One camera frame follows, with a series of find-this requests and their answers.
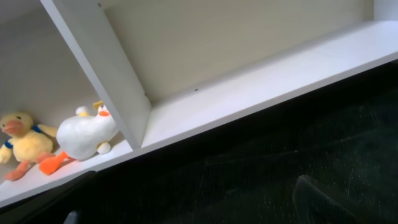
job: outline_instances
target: duck's head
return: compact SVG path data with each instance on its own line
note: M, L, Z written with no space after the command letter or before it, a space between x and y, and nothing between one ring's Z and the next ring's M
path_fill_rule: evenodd
M33 118L27 113L12 113L0 119L1 131L11 137L23 136L33 126Z
M102 116L102 117L110 117L111 113L108 111L108 109L106 108L106 106L104 105L104 102L101 100L99 102L96 102L94 104L94 109L96 109L98 111L98 115L97 116Z

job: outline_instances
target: stuffed toy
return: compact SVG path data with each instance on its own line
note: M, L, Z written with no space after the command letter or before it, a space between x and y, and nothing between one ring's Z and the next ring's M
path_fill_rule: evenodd
M34 125L33 118L27 113L6 115L0 119L0 126L11 137L0 148L0 163L8 162L13 151L20 162L17 169L6 174L6 180L18 180L26 174L31 162L41 163L44 159L55 156L51 153L53 142L44 133L55 137L56 128Z
M106 154L108 143L118 132L116 122L102 101L94 104L96 116L90 116L86 107L79 107L74 117L66 119L59 127L57 141L63 150L56 157L46 158L39 169L46 175L54 173L65 159L85 160L96 152Z

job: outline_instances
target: black object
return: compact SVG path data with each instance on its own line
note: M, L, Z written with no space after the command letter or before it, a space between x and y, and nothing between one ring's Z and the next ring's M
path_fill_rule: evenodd
M359 208L335 189L302 175L293 192L297 216L303 224L318 223L387 223Z
M90 189L93 188L95 174L95 171L86 172L66 184L9 209L0 215L0 223L63 223L70 212L78 209L77 202L82 198L90 201Z

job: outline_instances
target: white shelf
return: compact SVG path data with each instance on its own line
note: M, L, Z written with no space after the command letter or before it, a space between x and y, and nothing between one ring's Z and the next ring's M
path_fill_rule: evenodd
M131 156L132 149L127 141L123 140L105 155L96 155L85 161L73 161L50 176L44 175L39 170L39 166L35 165L23 178L15 182L7 180L0 185L0 207L50 190L89 170L99 171L119 164L130 159Z
M151 151L398 58L398 22L364 22L152 109Z

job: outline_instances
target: orange beak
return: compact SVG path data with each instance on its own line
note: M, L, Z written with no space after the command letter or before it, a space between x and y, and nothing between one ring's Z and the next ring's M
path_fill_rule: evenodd
M109 115L111 115L109 112L107 112L107 111L100 111L99 113L98 113L100 116L109 116Z
M18 120L8 121L3 128L3 132L6 134L18 134L22 131L24 124Z

